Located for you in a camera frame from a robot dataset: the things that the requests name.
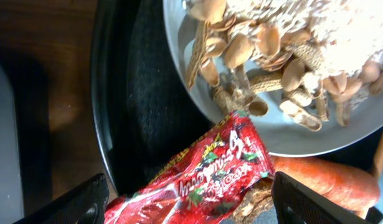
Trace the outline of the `orange carrot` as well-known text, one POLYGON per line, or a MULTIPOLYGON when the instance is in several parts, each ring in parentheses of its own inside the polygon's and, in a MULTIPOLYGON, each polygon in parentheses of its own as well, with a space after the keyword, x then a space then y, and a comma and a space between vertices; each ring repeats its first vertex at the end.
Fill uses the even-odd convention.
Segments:
POLYGON ((315 157, 272 156, 272 197, 280 223, 291 208, 307 223, 365 223, 356 211, 374 206, 381 192, 375 178, 355 167, 315 157))

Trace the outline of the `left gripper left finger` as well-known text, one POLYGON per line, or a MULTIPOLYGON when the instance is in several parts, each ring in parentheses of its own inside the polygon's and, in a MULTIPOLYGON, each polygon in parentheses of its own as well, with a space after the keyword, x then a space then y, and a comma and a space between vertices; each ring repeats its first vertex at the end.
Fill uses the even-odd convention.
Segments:
POLYGON ((104 174, 96 174, 33 214, 14 224, 103 224, 109 199, 104 174))

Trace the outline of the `brown food chunk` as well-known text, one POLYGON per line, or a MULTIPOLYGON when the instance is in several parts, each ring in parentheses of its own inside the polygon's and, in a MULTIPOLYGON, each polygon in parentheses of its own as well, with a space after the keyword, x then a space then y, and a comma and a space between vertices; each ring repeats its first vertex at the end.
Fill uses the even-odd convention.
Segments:
POLYGON ((231 214, 231 219, 236 224, 253 223, 261 213, 272 209, 272 185, 273 180, 270 178, 260 179, 254 183, 231 214))

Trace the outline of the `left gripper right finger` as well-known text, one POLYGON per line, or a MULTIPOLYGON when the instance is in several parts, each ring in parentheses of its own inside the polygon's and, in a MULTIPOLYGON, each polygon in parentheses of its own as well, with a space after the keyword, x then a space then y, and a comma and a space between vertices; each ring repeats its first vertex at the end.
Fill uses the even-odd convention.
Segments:
POLYGON ((375 179, 364 172, 335 174, 311 185, 283 172, 275 174, 272 198, 279 223, 366 223, 344 209, 375 204, 375 179))

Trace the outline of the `red snack wrapper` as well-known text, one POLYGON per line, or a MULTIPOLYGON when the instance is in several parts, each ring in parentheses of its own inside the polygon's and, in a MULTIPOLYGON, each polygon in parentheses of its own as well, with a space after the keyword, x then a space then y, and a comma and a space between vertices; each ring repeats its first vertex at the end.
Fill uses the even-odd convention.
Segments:
POLYGON ((220 223, 253 184, 274 173, 249 115, 233 111, 173 156, 145 188, 112 201, 105 223, 220 223))

